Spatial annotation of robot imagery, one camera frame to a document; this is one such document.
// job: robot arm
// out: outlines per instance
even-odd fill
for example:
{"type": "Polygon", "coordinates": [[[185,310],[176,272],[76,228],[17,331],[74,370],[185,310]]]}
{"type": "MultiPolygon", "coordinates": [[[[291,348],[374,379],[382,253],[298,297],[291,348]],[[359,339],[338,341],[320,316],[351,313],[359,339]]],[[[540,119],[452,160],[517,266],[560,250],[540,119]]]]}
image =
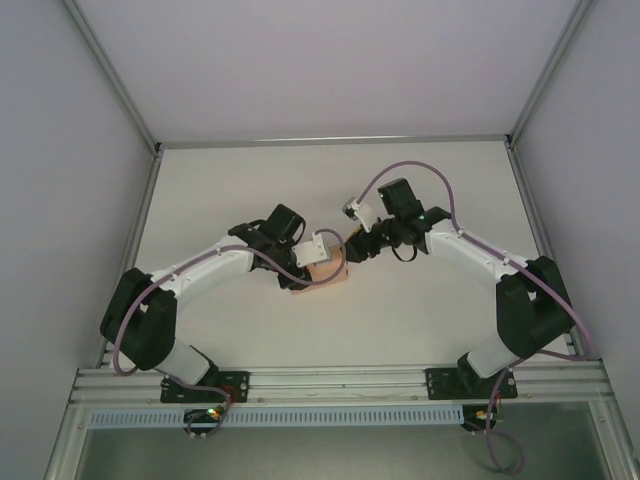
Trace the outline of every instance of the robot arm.
{"type": "MultiPolygon", "coordinates": [[[[224,251],[224,247],[250,247],[264,253],[294,277],[312,280],[307,266],[330,260],[330,252],[321,235],[313,234],[309,242],[294,241],[293,236],[301,226],[304,228],[302,217],[278,205],[266,221],[238,225],[218,243],[178,265],[149,274],[137,268],[125,272],[102,321],[102,335],[115,343],[126,312],[135,299],[170,275],[133,313],[122,338],[121,351],[140,370],[155,368],[190,385],[201,383],[205,377],[215,377],[217,366],[175,337],[176,316],[193,299],[222,282],[255,269],[272,270],[270,264],[251,251],[224,251]]],[[[278,275],[278,281],[283,289],[306,288],[282,274],[278,275]]]]}
{"type": "MultiPolygon", "coordinates": [[[[347,260],[360,263],[404,244],[456,265],[496,293],[497,329],[475,349],[458,360],[457,377],[468,391],[492,379],[503,368],[540,351],[568,332],[572,319],[553,299],[538,289],[516,268],[495,258],[458,232],[445,210],[424,210],[405,179],[378,189],[390,218],[359,227],[346,242],[347,260]]],[[[359,205],[349,203],[343,211],[354,220],[359,205]]],[[[477,236],[473,238],[486,242],[477,236]]],[[[527,260],[500,249],[509,260],[525,268],[568,302],[568,295],[555,263],[547,257],[527,260]]]]}

